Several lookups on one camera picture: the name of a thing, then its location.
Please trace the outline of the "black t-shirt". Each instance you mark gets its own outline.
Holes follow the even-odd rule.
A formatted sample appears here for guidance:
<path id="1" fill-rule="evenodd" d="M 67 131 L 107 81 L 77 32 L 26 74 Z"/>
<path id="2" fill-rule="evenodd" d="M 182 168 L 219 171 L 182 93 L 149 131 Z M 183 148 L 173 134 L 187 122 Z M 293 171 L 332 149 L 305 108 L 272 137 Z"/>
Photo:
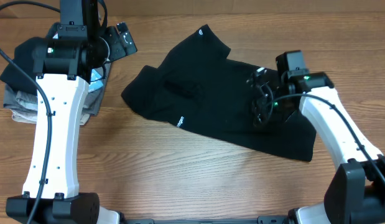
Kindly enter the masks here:
<path id="1" fill-rule="evenodd" d="M 297 126 L 253 126 L 246 80 L 253 67 L 230 60 L 230 48 L 202 26 L 177 44 L 157 68 L 146 65 L 121 96 L 154 121 L 279 157 L 311 161 L 316 132 Z"/>

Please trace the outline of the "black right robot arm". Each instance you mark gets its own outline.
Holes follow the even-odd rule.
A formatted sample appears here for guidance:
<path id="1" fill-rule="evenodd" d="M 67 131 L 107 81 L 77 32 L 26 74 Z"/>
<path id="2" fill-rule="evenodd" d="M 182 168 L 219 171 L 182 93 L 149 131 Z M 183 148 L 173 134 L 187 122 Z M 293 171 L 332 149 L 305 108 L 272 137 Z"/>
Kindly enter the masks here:
<path id="1" fill-rule="evenodd" d="M 259 68 L 248 80 L 259 94 L 252 103 L 255 122 L 265 125 L 275 109 L 298 109 L 327 147 L 336 173 L 323 202 L 258 222 L 385 223 L 385 155 L 355 125 L 326 73 L 286 70 L 274 90 L 265 75 Z"/>

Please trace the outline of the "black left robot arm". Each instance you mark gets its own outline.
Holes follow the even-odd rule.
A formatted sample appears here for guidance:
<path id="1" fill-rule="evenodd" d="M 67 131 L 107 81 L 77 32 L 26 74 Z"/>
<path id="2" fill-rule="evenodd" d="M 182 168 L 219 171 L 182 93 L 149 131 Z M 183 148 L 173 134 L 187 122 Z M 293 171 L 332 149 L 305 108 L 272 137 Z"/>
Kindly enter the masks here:
<path id="1" fill-rule="evenodd" d="M 59 37 L 33 51 L 38 110 L 34 148 L 22 193 L 9 197 L 6 213 L 20 223 L 124 223 L 121 212 L 81 193 L 77 149 L 91 71 L 136 52 L 123 22 L 88 40 L 85 26 L 59 25 Z"/>

